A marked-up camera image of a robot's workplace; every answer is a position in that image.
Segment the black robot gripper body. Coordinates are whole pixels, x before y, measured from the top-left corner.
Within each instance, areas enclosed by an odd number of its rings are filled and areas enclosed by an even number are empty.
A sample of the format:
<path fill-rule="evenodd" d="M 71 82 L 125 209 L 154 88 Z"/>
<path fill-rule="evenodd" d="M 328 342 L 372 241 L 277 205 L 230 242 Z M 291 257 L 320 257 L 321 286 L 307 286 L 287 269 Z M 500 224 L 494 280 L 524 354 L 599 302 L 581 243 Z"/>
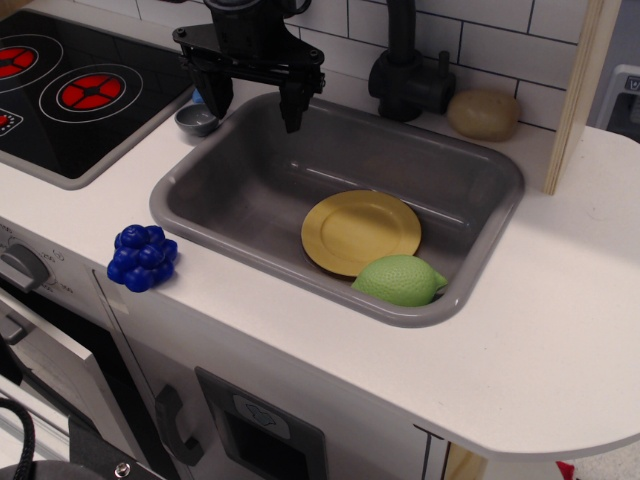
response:
<path fill-rule="evenodd" d="M 180 46 L 181 63 L 212 65 L 229 62 L 232 81 L 241 79 L 280 87 L 286 81 L 307 84 L 322 92 L 324 54 L 300 40 L 285 21 L 304 13 L 309 1 L 207 1 L 211 20 L 179 27 L 173 40 Z"/>

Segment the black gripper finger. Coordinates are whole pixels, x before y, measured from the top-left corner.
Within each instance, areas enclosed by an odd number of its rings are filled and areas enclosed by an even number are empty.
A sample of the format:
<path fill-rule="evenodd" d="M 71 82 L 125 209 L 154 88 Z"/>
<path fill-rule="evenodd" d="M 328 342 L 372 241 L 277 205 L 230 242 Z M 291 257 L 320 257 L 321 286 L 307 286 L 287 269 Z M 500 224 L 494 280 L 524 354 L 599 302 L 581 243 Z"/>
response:
<path fill-rule="evenodd" d="M 234 64 L 229 62 L 212 65 L 187 63 L 187 70 L 209 110 L 223 119 L 233 100 L 233 81 L 230 71 Z"/>
<path fill-rule="evenodd" d="M 313 90 L 305 83 L 286 81 L 279 87 L 280 112 L 287 133 L 300 130 L 303 113 L 308 109 Z"/>

